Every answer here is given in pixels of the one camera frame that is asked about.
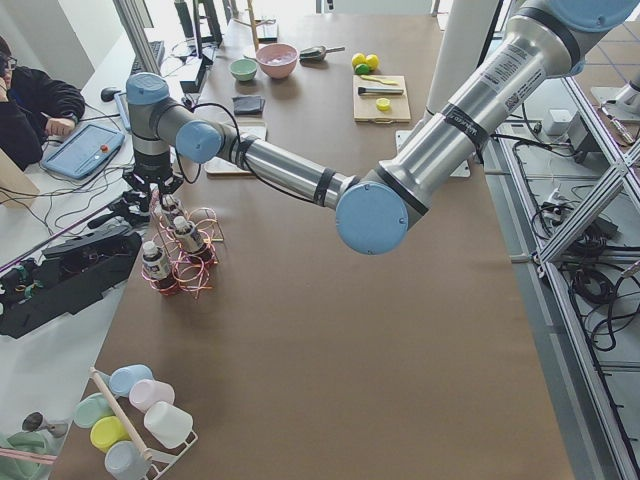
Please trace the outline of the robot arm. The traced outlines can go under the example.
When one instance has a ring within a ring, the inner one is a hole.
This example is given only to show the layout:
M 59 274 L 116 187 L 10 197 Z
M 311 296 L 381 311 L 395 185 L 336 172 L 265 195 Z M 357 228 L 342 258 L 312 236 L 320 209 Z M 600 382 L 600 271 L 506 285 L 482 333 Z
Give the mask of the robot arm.
M 502 43 L 393 159 L 363 178 L 347 177 L 235 127 L 197 118 L 166 81 L 138 73 L 126 83 L 133 190 L 175 192 L 171 162 L 221 158 L 288 196 L 333 209 L 351 249 L 378 255 L 396 248 L 429 210 L 431 198 L 496 128 L 549 78 L 573 75 L 585 55 L 628 19 L 632 1 L 527 1 L 506 24 Z

